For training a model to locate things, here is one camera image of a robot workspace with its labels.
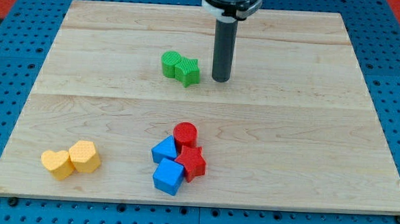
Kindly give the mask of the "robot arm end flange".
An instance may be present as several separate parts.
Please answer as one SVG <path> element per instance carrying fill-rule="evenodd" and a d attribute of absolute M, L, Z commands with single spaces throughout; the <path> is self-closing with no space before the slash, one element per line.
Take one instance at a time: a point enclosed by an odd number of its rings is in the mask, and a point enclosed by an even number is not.
<path fill-rule="evenodd" d="M 203 8 L 218 21 L 234 23 L 245 21 L 257 12 L 264 0 L 202 0 Z"/>

